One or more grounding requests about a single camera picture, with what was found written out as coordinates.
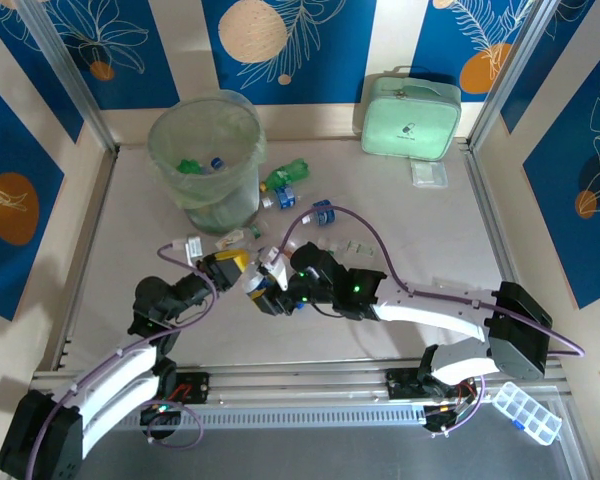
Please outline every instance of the purple cable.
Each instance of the purple cable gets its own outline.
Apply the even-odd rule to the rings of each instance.
[[[310,208],[306,212],[301,213],[293,222],[291,222],[291,226],[289,226],[287,233],[285,233],[284,238],[282,239],[282,243],[280,244],[280,247],[278,247],[278,250],[279,250],[278,255],[274,259],[274,262],[275,262],[275,260],[277,260],[277,258],[280,256],[280,254],[284,250],[284,247],[287,245],[287,242],[289,241],[289,238],[291,237],[291,233],[293,232],[293,229],[296,227],[296,225],[298,225],[298,223],[300,223],[300,221],[307,215],[310,215],[315,212],[320,212],[323,210],[337,210],[339,212],[346,213],[347,215],[352,216],[353,218],[358,220],[360,223],[362,223],[365,227],[367,227],[367,229],[371,232],[371,234],[375,237],[376,241],[378,242],[378,245],[380,246],[380,250],[382,250],[382,254],[384,255],[385,260],[387,261],[387,266],[389,267],[389,272],[391,273],[391,277],[395,280],[395,282],[403,290],[413,293],[414,295],[417,295],[419,297],[428,297],[428,298],[433,298],[436,300],[443,300],[443,301],[447,301],[447,302],[456,302],[456,303],[461,303],[461,304],[465,304],[465,305],[472,303],[471,299],[464,298],[464,297],[458,297],[455,295],[446,295],[443,293],[421,292],[418,290],[410,290],[407,287],[407,285],[402,280],[400,280],[400,277],[398,276],[398,272],[396,272],[396,269],[393,266],[393,262],[391,261],[391,256],[389,255],[389,251],[387,250],[386,245],[382,241],[382,238],[380,238],[380,234],[378,233],[378,231],[375,228],[373,228],[373,226],[367,220],[362,218],[360,215],[358,215],[354,211],[349,210],[348,208],[337,207],[335,205],[322,205],[320,207]],[[550,351],[550,352],[548,352],[548,355],[551,355],[554,357],[556,357],[556,356],[584,357],[584,355],[585,355],[584,349],[582,347],[580,347],[578,344],[569,340],[567,337],[560,335],[559,333],[556,333],[553,330],[545,327],[544,325],[540,325],[540,324],[534,322],[533,320],[525,317],[524,315],[520,315],[519,313],[513,312],[509,309],[506,309],[506,308],[503,308],[503,307],[500,307],[498,305],[494,305],[491,303],[480,302],[480,306],[484,307],[486,309],[492,310],[496,313],[508,315],[509,317],[513,318],[514,320],[524,323],[525,325],[528,325],[531,328],[534,328],[534,329],[540,331],[541,333],[549,336],[550,338],[558,340],[559,342],[563,343],[564,345],[566,345],[567,347],[569,347],[572,350],[572,351],[563,351],[563,350]]]
[[[198,274],[198,276],[206,282],[206,284],[209,286],[209,289],[212,292],[211,301],[209,302],[209,305],[207,305],[207,308],[202,312],[202,314],[199,317],[195,318],[194,320],[192,320],[188,323],[185,323],[184,325],[181,325],[179,327],[175,327],[170,330],[164,330],[164,331],[162,331],[160,333],[156,333],[155,335],[152,335],[150,337],[143,338],[142,340],[138,340],[137,342],[134,342],[134,343],[130,344],[129,346],[123,348],[120,355],[118,355],[118,353],[112,354],[110,357],[105,359],[98,366],[94,367],[93,370],[91,370],[91,372],[86,374],[82,380],[76,382],[75,388],[68,391],[58,401],[58,403],[49,412],[49,415],[47,416],[45,421],[42,423],[42,426],[40,427],[40,431],[38,432],[38,435],[36,436],[36,439],[33,442],[33,446],[31,447],[31,453],[29,454],[29,461],[27,463],[27,470],[25,473],[25,480],[33,480],[33,472],[34,472],[34,468],[35,468],[36,458],[38,456],[38,452],[40,451],[40,446],[42,445],[44,436],[47,433],[47,430],[49,429],[49,425],[51,425],[51,422],[53,421],[55,416],[58,414],[60,409],[71,399],[71,397],[75,396],[85,386],[89,385],[96,377],[98,377],[104,370],[106,370],[113,362],[117,361],[119,358],[124,357],[130,351],[132,351],[136,348],[142,347],[144,345],[147,345],[150,342],[157,340],[158,338],[166,337],[167,335],[172,335],[177,332],[182,332],[182,331],[188,329],[189,327],[195,325],[196,323],[198,323],[200,320],[202,320],[204,317],[206,317],[207,314],[211,311],[211,308],[213,307],[213,305],[216,302],[216,299],[218,298],[218,292],[216,290],[215,285],[209,279],[209,277],[207,277],[204,273],[200,272],[198,269],[196,269],[190,265],[187,265],[184,262],[180,262],[178,260],[175,260],[173,258],[166,256],[164,254],[164,251],[168,250],[170,248],[172,248],[172,244],[170,244],[170,243],[160,247],[157,252],[158,256],[160,258],[162,258],[163,260],[166,260],[167,262],[174,263],[175,265],[179,265],[183,268],[186,268],[188,270],[196,272]]]
[[[437,437],[439,435],[445,435],[445,434],[448,435],[451,432],[453,432],[454,430],[460,428],[462,425],[467,423],[469,420],[471,420],[473,418],[473,416],[477,413],[478,409],[480,408],[480,405],[482,405],[482,400],[484,399],[484,394],[486,391],[487,391],[487,381],[484,379],[484,377],[482,375],[480,375],[480,393],[478,394],[478,400],[477,400],[476,406],[473,407],[473,410],[471,410],[469,415],[467,415],[466,418],[464,420],[462,420],[460,423],[456,423],[453,427],[447,428],[444,432],[435,432],[432,435],[434,437]]]
[[[195,447],[202,441],[202,437],[204,436],[204,427],[202,426],[202,419],[196,412],[194,412],[193,410],[191,410],[189,407],[187,407],[186,405],[184,405],[182,403],[172,402],[171,400],[159,400],[159,401],[147,400],[146,402],[142,403],[142,405],[145,405],[145,406],[146,405],[156,405],[156,404],[169,405],[170,407],[178,408],[180,410],[187,412],[189,415],[191,415],[193,417],[193,419],[198,424],[198,428],[199,428],[200,432],[198,433],[198,438],[196,438],[191,443],[187,443],[185,445],[169,445],[168,443],[163,443],[160,440],[156,440],[154,437],[151,436],[151,428],[153,427],[154,422],[156,422],[160,418],[160,417],[155,417],[153,420],[151,420],[149,422],[149,425],[147,425],[147,437],[149,437],[151,439],[150,442],[152,445],[157,445],[157,446],[163,447],[163,448],[169,448],[171,450],[188,450],[190,448]]]

